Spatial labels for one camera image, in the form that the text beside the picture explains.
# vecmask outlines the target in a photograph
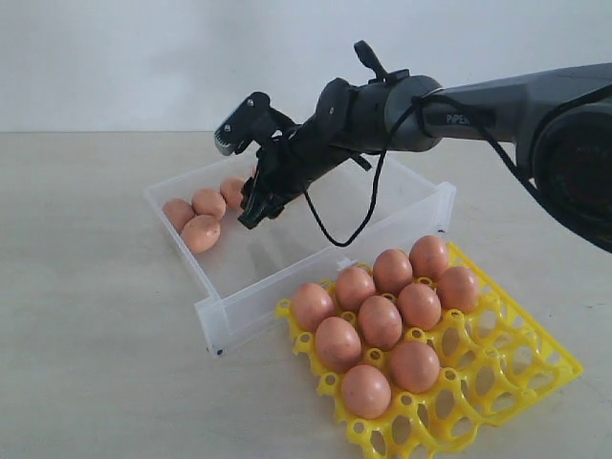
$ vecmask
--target clear plastic box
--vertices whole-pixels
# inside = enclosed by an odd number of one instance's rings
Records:
[[[249,177],[255,159],[247,153],[148,187],[144,195],[200,287],[195,304],[208,351],[220,357],[268,331],[279,298],[313,279],[335,278],[354,260],[373,260],[382,250],[447,231],[455,186],[435,185],[388,154],[382,169],[374,215],[347,248],[330,244],[304,197],[290,203],[275,220],[248,230],[228,211],[221,237],[209,251],[194,256],[162,212],[166,201],[190,201],[200,187],[219,187],[230,175]],[[330,233],[346,240],[360,224],[370,202],[374,167],[365,172],[346,162],[310,188],[311,198]]]

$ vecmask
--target egg tray cell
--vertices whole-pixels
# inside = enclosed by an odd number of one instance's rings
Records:
[[[390,352],[369,347],[361,337],[362,362],[385,374],[392,388],[391,406],[378,419],[364,420],[348,412],[340,397],[343,375],[328,371],[317,358],[314,334],[299,328],[291,300],[276,305],[276,317],[289,322],[294,354],[306,354],[318,377],[317,393],[335,402],[335,420],[346,423],[349,442],[366,459],[433,458],[437,452],[458,452],[470,445],[482,425],[501,426],[582,373],[580,363],[523,308],[448,243],[450,264],[467,266],[480,280],[476,308],[463,314],[443,311],[432,330],[404,328],[403,340],[425,342],[436,351],[442,370],[426,393],[402,391],[390,379]],[[370,265],[362,264],[371,272]],[[415,281],[431,284],[429,279]],[[334,282],[319,282],[334,297]],[[351,312],[337,314],[356,325]]]

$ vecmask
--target white table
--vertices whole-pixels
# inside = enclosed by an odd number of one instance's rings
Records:
[[[220,160],[209,135],[2,135],[0,155],[0,458],[361,457],[284,327],[205,351],[198,292],[142,190]],[[452,240],[585,366],[460,457],[610,457],[612,255],[484,144],[405,160],[457,185]]]

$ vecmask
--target robotic arm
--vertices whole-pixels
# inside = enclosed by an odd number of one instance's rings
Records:
[[[371,48],[355,44],[374,72],[367,84],[336,78],[302,124],[273,109],[263,93],[247,97],[215,132],[224,155],[260,145],[239,217],[247,228],[276,218],[309,185],[345,161],[364,169],[387,150],[423,152],[443,138],[488,142],[536,201],[559,223],[612,252],[612,63],[556,69],[443,88],[406,69],[388,73]],[[515,146],[515,163],[500,142]]]

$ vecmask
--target brown egg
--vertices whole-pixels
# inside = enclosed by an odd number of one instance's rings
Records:
[[[391,378],[402,390],[421,394],[438,381],[440,360],[433,349],[419,341],[405,341],[391,353]]]
[[[233,210],[238,210],[240,208],[240,203],[242,202],[242,187],[245,184],[245,179],[241,177],[228,177],[221,184],[221,194],[223,198],[228,203],[228,207]]]
[[[478,304],[480,282],[470,268],[453,266],[440,276],[436,293],[444,309],[458,309],[468,313]]]
[[[336,279],[336,300],[345,311],[356,313],[361,304],[375,294],[374,279],[359,266],[345,268]]]
[[[381,294],[397,296],[402,288],[412,282],[410,260],[399,249],[388,249],[381,253],[372,268],[374,283]]]
[[[344,406],[362,419],[381,417],[391,404],[391,386],[371,365],[357,365],[346,372],[340,387]]]
[[[402,316],[384,296],[370,296],[360,307],[357,323],[363,338],[372,347],[390,350],[402,338]]]
[[[221,193],[216,189],[198,189],[193,193],[191,204],[193,205],[193,210],[198,215],[210,215],[217,220],[221,220],[226,214],[226,200],[223,199]]]
[[[323,366],[337,373],[344,373],[361,359],[360,336],[341,317],[327,317],[319,324],[315,349]]]
[[[437,282],[448,268],[450,254],[444,239],[431,234],[414,243],[409,260],[415,277],[428,277]]]
[[[324,319],[334,315],[334,300],[320,285],[302,284],[295,291],[291,308],[297,324],[314,332]]]
[[[181,232],[185,224],[195,217],[191,204],[180,198],[165,203],[162,212],[177,232]]]
[[[219,220],[210,215],[197,215],[189,220],[181,237],[185,245],[193,254],[207,251],[216,244],[221,235],[221,224]]]
[[[406,325],[431,330],[440,321],[442,306],[431,287],[415,282],[400,292],[396,302]]]

